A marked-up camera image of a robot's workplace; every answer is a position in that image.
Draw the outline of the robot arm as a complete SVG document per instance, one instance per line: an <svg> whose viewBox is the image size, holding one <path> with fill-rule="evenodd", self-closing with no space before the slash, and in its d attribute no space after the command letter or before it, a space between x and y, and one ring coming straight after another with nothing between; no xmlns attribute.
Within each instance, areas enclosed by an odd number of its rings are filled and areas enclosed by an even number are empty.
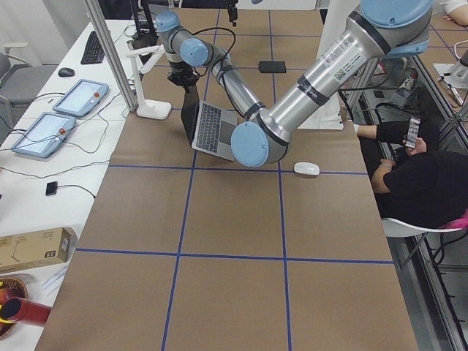
<svg viewBox="0 0 468 351"><path fill-rule="evenodd" d="M230 135L230 159L259 167L282 159L293 132L368 61L424 51L432 10L432 1L361 1L342 21L342 32L270 108L247 86L227 51L197 38L174 11L158 14L156 28L173 72L207 67L216 76L245 120Z"/></svg>

